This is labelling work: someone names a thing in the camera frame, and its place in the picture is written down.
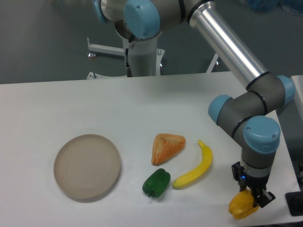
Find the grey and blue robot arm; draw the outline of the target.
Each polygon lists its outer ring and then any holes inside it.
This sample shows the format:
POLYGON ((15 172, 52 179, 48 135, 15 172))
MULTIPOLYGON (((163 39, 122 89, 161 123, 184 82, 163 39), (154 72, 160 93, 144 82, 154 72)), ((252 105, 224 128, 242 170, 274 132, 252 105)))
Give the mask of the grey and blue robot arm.
POLYGON ((241 190, 249 188, 253 206, 274 200, 267 191, 272 164, 280 143, 279 124, 267 114, 293 100, 295 86, 286 76, 273 76, 226 24, 212 0, 94 0, 102 23, 112 21, 124 39, 123 57, 128 77, 154 76, 156 42, 160 33, 184 21, 197 29, 245 87, 245 94, 216 97, 208 113, 237 144, 241 160, 232 166, 241 190))

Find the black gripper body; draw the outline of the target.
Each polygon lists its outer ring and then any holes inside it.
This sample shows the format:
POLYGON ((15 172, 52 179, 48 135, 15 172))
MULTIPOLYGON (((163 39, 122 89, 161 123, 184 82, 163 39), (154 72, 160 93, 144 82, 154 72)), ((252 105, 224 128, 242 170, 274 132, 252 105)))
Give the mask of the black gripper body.
POLYGON ((258 169, 249 165, 242 165, 244 167, 244 176, 246 178, 247 187, 266 187, 271 166, 258 169))

